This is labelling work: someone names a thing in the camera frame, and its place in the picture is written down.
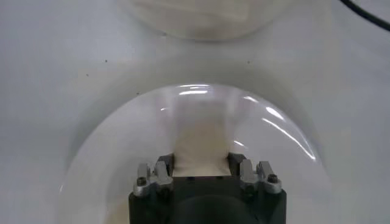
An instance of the screw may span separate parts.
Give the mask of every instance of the screw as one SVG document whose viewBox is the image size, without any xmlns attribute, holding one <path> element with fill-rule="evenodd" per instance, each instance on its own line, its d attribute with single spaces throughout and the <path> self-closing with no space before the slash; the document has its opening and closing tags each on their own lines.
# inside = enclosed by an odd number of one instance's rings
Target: screw
<svg viewBox="0 0 390 224">
<path fill-rule="evenodd" d="M 268 175 L 267 181 L 273 184 L 278 183 L 278 176 L 275 174 L 270 174 Z"/>
<path fill-rule="evenodd" d="M 145 177 L 138 177 L 136 179 L 136 185 L 137 186 L 145 186 L 146 185 L 146 178 Z"/>
</svg>

